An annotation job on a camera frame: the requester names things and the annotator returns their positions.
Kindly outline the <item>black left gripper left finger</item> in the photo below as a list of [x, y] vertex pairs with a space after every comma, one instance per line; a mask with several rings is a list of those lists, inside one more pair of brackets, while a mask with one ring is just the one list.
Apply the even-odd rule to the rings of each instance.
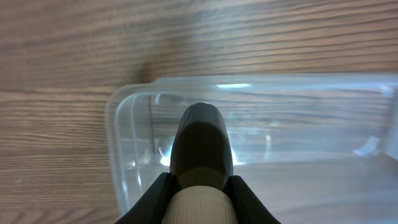
[[171, 198], [180, 191], [177, 177], [163, 172], [116, 224], [161, 224]]

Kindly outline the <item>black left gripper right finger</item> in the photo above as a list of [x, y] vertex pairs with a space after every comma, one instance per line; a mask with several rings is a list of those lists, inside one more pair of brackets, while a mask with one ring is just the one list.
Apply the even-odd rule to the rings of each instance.
[[228, 177], [223, 192], [231, 200], [239, 224], [280, 224], [240, 176]]

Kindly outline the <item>black bottle white cap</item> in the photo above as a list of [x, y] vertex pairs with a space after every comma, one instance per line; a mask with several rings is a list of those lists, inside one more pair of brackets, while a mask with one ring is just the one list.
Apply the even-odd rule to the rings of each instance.
[[195, 103], [184, 111], [170, 171], [181, 189], [167, 205], [163, 223], [237, 223], [231, 199], [223, 192], [233, 174], [232, 152], [224, 119], [215, 106]]

